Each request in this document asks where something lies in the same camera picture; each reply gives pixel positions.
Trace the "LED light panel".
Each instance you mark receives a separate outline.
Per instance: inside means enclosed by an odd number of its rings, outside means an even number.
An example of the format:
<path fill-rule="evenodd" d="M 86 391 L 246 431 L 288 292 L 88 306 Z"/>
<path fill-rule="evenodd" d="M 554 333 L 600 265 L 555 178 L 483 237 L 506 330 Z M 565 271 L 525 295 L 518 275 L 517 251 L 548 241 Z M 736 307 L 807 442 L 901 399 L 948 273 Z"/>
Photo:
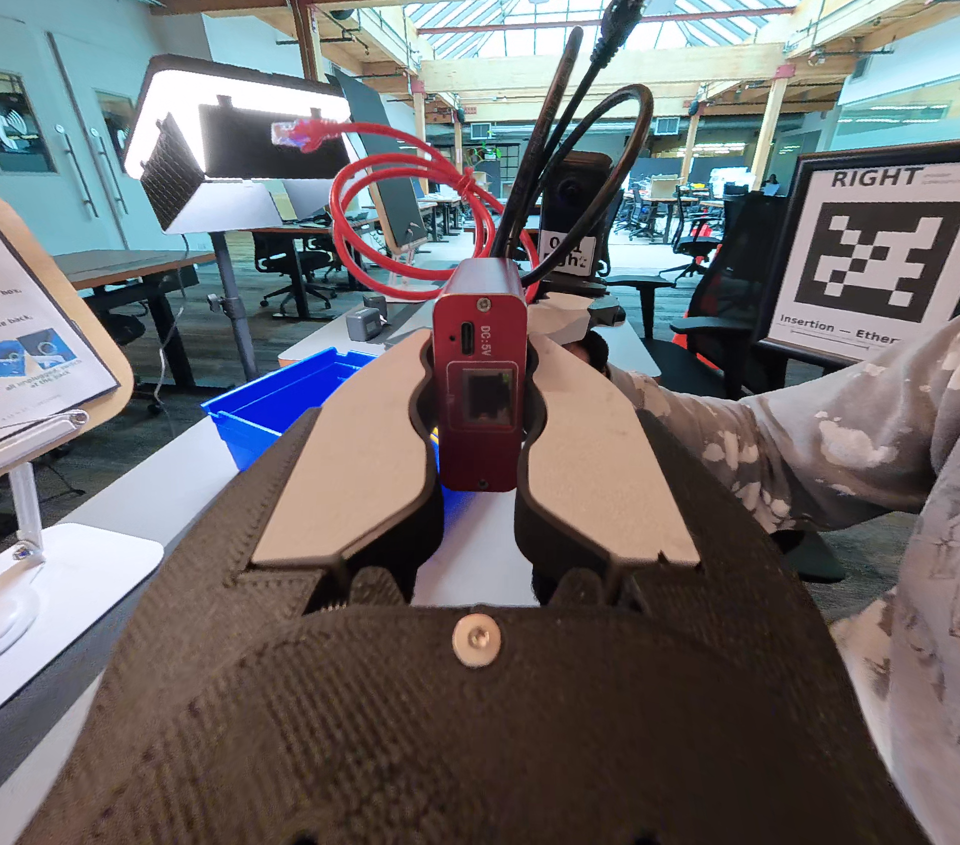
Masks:
<path fill-rule="evenodd" d="M 124 167 L 169 236 L 279 228 L 324 210 L 332 180 L 358 154 L 343 134 L 311 153 L 276 144 L 274 125 L 351 117 L 338 85 L 159 55 L 147 66 Z"/>

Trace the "wooden board document stand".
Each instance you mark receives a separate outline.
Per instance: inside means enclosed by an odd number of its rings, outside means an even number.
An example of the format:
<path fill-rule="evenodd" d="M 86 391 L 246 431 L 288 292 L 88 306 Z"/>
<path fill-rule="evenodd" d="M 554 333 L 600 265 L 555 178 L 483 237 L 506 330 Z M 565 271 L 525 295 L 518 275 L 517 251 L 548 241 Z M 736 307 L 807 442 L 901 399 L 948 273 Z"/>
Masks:
<path fill-rule="evenodd" d="M 350 108 L 350 122 L 378 124 L 393 128 L 380 93 L 343 71 L 329 78 L 337 82 Z M 349 132 L 343 136 L 346 153 L 352 162 L 366 156 L 400 153 L 401 142 L 379 133 Z M 422 218 L 414 181 L 409 177 L 380 179 L 360 193 L 375 204 L 389 253 L 402 256 L 426 242 L 428 232 Z"/>
<path fill-rule="evenodd" d="M 1 473 L 16 518 L 14 545 L 2 552 L 1 702 L 7 704 L 92 624 L 112 610 L 162 562 L 163 547 L 80 523 L 42 527 L 33 460 L 119 414 L 134 390 L 128 360 L 75 287 L 7 203 L 6 237 L 113 372 L 119 388 L 6 439 Z"/>

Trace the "black mesh office chair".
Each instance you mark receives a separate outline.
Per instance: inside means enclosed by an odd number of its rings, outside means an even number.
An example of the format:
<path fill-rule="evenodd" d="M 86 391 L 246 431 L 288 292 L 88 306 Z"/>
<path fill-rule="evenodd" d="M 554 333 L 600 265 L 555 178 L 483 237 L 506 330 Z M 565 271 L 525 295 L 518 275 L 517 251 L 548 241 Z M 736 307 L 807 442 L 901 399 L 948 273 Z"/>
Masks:
<path fill-rule="evenodd" d="M 640 292 L 647 333 L 642 343 L 659 369 L 660 385 L 669 391 L 739 399 L 786 385 L 788 356 L 760 347 L 754 339 L 786 219 L 786 198 L 751 191 L 735 202 L 735 219 L 693 291 L 686 315 L 670 323 L 684 346 L 652 336 L 655 290 L 665 287 L 662 281 L 623 275 L 608 281 Z"/>

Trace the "wooden top office desk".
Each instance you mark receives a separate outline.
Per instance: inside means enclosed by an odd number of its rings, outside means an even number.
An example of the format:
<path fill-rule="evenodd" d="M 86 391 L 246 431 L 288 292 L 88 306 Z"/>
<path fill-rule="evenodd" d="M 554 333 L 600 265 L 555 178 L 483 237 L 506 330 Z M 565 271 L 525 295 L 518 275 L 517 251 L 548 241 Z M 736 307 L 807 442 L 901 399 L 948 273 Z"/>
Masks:
<path fill-rule="evenodd" d="M 147 309 L 165 356 L 166 373 L 178 390 L 195 391 L 195 381 L 169 299 L 197 286 L 197 267 L 214 263 L 212 251 L 93 250 L 63 253 L 54 262 L 119 347 L 145 333 L 136 316 L 120 315 L 126 307 Z"/>

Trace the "framed black-white marker sign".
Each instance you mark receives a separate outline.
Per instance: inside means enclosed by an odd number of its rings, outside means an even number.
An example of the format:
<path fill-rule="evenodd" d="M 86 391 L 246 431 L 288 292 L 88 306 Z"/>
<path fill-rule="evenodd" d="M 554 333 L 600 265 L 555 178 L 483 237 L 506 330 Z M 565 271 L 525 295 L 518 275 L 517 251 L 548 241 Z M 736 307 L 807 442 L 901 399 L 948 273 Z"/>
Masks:
<path fill-rule="evenodd" d="M 843 368 L 958 313 L 959 143 L 798 157 L 753 343 Z"/>

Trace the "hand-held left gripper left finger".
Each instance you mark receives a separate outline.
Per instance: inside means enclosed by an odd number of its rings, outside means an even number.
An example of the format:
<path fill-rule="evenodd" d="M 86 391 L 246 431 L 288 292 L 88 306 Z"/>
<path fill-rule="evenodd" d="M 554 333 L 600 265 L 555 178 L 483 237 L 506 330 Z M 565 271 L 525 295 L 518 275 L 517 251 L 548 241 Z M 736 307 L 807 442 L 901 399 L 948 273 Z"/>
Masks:
<path fill-rule="evenodd" d="M 276 570 L 414 574 L 443 539 L 430 429 L 431 331 L 412 331 L 326 400 L 250 557 Z"/>

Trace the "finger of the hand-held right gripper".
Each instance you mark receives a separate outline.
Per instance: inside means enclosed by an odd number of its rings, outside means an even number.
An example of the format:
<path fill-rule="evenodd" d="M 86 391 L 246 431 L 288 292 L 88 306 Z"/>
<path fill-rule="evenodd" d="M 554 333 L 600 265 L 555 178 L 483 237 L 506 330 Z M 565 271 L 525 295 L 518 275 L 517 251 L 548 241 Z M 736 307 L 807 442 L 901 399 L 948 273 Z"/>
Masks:
<path fill-rule="evenodd" d="M 591 326 L 588 308 L 530 306 L 530 336 L 546 336 L 559 346 L 582 341 Z"/>

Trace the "light stand pole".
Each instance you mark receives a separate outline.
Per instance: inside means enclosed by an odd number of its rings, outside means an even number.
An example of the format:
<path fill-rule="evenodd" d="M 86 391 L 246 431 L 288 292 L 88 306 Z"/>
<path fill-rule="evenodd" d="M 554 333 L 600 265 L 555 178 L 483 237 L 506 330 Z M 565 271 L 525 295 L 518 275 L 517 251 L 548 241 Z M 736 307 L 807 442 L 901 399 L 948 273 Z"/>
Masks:
<path fill-rule="evenodd" d="M 244 377 L 246 382 L 249 383 L 259 378 L 259 370 L 246 306 L 239 294 L 234 264 L 225 233 L 210 231 L 208 234 L 222 283 L 222 294 L 208 296 L 208 303 L 211 309 L 219 309 L 228 319 Z"/>

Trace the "person's right forearm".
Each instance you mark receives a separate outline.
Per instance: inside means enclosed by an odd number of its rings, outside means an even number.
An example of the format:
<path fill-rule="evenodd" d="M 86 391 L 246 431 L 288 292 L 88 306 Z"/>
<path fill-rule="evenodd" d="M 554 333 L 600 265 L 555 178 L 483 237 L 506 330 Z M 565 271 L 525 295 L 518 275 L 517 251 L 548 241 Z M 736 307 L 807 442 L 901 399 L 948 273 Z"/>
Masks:
<path fill-rule="evenodd" d="M 884 511 L 958 543 L 959 324 L 821 378 L 739 400 L 671 392 L 607 366 L 768 532 L 841 529 Z"/>

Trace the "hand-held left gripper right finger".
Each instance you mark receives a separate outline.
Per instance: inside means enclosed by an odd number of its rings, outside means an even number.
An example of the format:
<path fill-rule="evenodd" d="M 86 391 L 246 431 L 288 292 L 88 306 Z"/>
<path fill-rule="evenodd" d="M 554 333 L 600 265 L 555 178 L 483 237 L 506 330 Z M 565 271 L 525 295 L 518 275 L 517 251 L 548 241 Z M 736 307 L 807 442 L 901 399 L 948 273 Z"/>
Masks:
<path fill-rule="evenodd" d="M 530 431 L 518 461 L 514 536 L 538 572 L 602 572 L 701 557 L 632 403 L 550 337 L 534 334 Z"/>

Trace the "printed instruction sheet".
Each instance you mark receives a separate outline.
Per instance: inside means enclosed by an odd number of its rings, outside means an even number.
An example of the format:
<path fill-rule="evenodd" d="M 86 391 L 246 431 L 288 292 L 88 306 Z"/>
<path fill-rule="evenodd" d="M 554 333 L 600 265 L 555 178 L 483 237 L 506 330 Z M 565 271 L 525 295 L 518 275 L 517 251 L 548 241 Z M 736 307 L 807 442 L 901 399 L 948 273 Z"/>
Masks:
<path fill-rule="evenodd" d="M 87 337 L 1 237 L 3 439 L 119 388 Z"/>

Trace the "person's right hand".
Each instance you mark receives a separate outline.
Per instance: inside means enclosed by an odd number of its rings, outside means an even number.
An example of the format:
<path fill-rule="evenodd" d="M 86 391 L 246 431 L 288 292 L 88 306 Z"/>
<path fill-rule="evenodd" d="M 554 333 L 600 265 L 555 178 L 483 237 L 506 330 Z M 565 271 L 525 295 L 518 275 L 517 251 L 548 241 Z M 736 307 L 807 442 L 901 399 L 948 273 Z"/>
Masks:
<path fill-rule="evenodd" d="M 588 329 L 581 339 L 563 344 L 562 347 L 595 371 L 610 377 L 609 346 L 597 330 Z"/>

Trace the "blue plastic bin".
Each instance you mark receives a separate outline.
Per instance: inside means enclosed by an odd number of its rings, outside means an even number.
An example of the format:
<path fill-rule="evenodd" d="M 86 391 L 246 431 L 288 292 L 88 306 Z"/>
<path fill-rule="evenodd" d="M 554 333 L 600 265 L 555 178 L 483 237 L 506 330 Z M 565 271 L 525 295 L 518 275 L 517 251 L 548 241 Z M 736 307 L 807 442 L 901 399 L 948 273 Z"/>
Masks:
<path fill-rule="evenodd" d="M 307 411 L 323 407 L 302 455 L 317 478 L 345 481 L 360 458 L 387 478 L 424 469 L 433 478 L 434 446 L 409 411 L 426 374 L 420 356 L 428 343 L 420 328 L 378 357 L 330 347 L 203 407 L 242 471 Z"/>

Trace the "person's grey sweatshirt torso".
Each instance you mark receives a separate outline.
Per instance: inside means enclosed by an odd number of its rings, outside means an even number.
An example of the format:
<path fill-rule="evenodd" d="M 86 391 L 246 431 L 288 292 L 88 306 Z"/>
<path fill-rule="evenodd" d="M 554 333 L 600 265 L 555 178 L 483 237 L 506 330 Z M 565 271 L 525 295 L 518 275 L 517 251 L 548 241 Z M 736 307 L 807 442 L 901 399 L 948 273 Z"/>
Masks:
<path fill-rule="evenodd" d="M 926 511 L 894 588 L 831 627 L 870 736 L 933 843 L 959 842 L 959 523 Z"/>

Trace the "red ethernet switch box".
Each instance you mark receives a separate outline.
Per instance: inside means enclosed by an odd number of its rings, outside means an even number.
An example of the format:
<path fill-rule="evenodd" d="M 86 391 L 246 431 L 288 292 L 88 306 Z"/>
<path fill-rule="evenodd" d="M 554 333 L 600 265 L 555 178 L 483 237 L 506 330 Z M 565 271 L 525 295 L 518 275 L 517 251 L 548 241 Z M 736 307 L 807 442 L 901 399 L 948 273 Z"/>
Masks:
<path fill-rule="evenodd" d="M 433 307 L 438 472 L 452 491 L 517 487 L 527 365 L 527 303 L 509 258 L 468 258 Z"/>

